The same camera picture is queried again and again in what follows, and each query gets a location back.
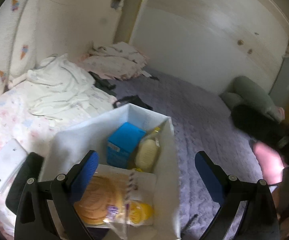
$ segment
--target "gray cushion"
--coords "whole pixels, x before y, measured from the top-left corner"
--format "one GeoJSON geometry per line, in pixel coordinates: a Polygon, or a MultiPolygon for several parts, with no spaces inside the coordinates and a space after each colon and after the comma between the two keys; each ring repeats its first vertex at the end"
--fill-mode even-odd
{"type": "Polygon", "coordinates": [[[224,101],[227,107],[232,110],[235,106],[243,103],[243,98],[236,93],[222,93],[220,98],[224,101]]]}
{"type": "Polygon", "coordinates": [[[259,85],[245,76],[235,78],[233,87],[248,105],[262,114],[266,114],[275,107],[270,96],[259,85]]]}

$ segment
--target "white storage box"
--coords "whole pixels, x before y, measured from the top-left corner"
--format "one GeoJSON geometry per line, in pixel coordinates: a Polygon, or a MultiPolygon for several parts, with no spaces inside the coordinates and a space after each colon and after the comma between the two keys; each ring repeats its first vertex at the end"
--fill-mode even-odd
{"type": "MultiPolygon", "coordinates": [[[[131,227],[128,239],[180,239],[179,170],[170,117],[128,104],[70,127],[55,136],[51,152],[43,165],[40,181],[53,180],[57,175],[67,173],[89,150],[99,153],[100,164],[107,164],[107,139],[125,122],[148,131],[164,121],[167,122],[161,130],[159,141],[161,153],[153,172],[157,177],[153,196],[153,226],[131,227]]],[[[119,238],[114,232],[109,232],[105,239],[119,238]]]]}

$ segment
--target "pink object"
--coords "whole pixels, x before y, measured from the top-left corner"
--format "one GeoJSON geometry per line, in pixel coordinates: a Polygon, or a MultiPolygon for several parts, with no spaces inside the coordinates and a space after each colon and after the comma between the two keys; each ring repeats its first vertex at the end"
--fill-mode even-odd
{"type": "Polygon", "coordinates": [[[287,166],[283,163],[280,155],[262,142],[256,142],[253,145],[253,152],[259,162],[263,179],[269,185],[280,183],[283,169],[287,166]]]}

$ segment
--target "gray blanket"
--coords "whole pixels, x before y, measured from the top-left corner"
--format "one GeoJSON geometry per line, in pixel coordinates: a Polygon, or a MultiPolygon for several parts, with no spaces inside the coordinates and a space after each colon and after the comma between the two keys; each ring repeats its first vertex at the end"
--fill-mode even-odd
{"type": "MultiPolygon", "coordinates": [[[[141,76],[128,81],[112,81],[120,99],[139,95],[155,112],[172,117],[180,170],[180,221],[183,228],[198,214],[196,223],[184,239],[199,239],[219,209],[200,178],[194,157],[204,150],[227,174],[241,181],[257,182],[262,178],[249,136],[237,130],[230,120],[230,110],[216,95],[178,78],[147,69],[160,81],[141,76]]],[[[226,239],[233,238],[243,213],[237,212],[226,239]]]]}

